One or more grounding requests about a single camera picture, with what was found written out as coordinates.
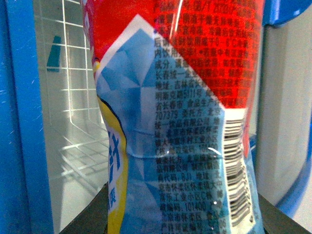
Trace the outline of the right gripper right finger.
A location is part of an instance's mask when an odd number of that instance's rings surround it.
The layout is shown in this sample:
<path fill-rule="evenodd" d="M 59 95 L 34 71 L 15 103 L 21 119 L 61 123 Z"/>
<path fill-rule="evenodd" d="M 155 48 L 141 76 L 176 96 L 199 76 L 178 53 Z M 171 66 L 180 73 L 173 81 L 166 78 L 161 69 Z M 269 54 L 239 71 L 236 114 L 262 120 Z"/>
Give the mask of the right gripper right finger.
<path fill-rule="evenodd" d="M 258 194 L 264 232 L 266 234 L 311 234 Z"/>

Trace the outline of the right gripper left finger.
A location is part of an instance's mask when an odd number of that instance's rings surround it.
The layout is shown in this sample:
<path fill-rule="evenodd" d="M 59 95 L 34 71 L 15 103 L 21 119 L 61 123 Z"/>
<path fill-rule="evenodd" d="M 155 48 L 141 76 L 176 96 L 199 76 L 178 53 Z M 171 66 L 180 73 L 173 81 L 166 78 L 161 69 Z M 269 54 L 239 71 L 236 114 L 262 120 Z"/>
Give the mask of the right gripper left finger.
<path fill-rule="evenodd" d="M 90 204 L 73 219 L 61 234 L 108 233 L 108 184 L 104 184 Z"/>

